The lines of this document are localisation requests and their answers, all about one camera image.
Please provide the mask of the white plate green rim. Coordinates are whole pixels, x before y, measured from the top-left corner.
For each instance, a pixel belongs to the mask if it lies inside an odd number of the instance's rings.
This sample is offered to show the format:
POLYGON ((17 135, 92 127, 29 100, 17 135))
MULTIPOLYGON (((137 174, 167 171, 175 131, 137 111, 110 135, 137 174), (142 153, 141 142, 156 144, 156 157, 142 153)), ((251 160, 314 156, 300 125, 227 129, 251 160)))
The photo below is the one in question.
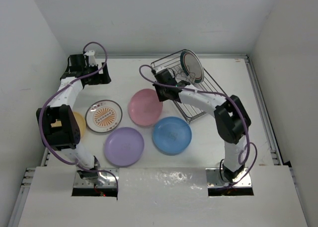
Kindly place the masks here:
POLYGON ((191 83, 201 83, 204 79, 204 69, 197 55, 188 49, 180 54, 180 64, 183 72, 189 77, 191 83))

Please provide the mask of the pink plastic plate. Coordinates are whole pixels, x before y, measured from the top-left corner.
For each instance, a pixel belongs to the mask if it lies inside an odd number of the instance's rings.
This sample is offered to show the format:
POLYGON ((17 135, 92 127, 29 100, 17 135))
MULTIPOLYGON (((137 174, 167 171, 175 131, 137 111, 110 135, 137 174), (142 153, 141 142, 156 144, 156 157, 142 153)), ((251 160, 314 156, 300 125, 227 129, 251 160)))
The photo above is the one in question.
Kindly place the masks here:
POLYGON ((129 104, 128 114, 131 120, 139 126, 152 126, 160 118, 163 103, 159 101, 153 89, 142 89, 136 92, 129 104))

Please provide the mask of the blue plastic plate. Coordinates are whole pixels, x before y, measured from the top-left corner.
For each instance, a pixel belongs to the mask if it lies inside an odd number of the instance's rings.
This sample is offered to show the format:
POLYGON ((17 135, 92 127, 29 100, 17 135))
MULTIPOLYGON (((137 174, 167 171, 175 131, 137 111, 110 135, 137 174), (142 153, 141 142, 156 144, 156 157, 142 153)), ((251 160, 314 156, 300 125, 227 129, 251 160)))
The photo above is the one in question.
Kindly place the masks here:
POLYGON ((161 153, 178 155, 190 145, 192 131, 184 120, 170 116, 159 120, 155 124, 152 139, 161 153))

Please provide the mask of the purple plastic plate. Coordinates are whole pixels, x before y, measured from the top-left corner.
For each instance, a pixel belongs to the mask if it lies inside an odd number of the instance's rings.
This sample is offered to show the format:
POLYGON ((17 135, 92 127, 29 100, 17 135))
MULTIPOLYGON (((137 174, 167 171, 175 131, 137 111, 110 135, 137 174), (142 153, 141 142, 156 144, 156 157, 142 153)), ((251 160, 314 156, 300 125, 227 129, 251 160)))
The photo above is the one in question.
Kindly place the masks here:
POLYGON ((134 128, 123 127, 113 131, 106 139, 104 155, 114 166, 127 167, 136 163, 144 151, 144 138, 134 128))

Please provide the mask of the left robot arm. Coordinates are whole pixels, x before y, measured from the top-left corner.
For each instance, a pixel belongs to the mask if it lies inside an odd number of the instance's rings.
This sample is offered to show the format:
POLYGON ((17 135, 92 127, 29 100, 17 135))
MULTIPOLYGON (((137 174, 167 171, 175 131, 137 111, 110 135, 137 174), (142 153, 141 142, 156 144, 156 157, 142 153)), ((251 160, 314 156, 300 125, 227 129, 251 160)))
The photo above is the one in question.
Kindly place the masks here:
POLYGON ((66 162, 76 165, 81 179, 97 184, 101 181, 100 164, 81 143, 83 132, 72 108, 85 86, 111 82, 107 62, 98 66, 94 51, 70 55, 60 82, 57 94, 49 98, 44 108, 36 111, 38 125, 42 128, 42 142, 56 157, 63 154, 67 157, 66 162))

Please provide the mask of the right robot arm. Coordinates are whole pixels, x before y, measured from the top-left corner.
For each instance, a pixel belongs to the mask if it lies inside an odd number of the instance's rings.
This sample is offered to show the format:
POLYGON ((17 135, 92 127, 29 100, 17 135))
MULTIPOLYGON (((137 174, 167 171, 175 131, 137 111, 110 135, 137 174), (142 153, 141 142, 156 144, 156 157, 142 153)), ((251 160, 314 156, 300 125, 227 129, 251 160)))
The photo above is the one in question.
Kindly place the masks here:
POLYGON ((224 177, 233 183, 243 171, 250 152, 248 128, 251 119, 241 100, 235 95, 228 97, 200 90, 185 80, 177 82, 164 67, 152 69, 152 74, 160 102, 172 100, 191 105, 215 119, 217 132, 225 143, 224 177))

